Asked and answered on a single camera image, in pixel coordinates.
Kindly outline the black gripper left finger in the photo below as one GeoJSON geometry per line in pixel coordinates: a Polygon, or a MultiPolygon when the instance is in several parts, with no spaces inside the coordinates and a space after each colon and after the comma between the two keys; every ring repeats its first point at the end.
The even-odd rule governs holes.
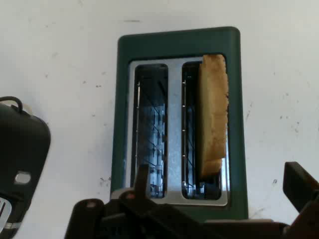
{"type": "Polygon", "coordinates": [[[73,207],[66,239],[145,239],[151,212],[157,207],[149,199],[150,168],[138,168],[133,189],[104,204],[100,199],[79,201],[73,207]]]}

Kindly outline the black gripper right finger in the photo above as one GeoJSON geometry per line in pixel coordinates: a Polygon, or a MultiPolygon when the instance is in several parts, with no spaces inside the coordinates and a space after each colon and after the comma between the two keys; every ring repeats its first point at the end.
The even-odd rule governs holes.
{"type": "Polygon", "coordinates": [[[319,183],[297,162],[286,162],[283,191],[299,212],[284,230],[285,239],[319,237],[319,183]]]}

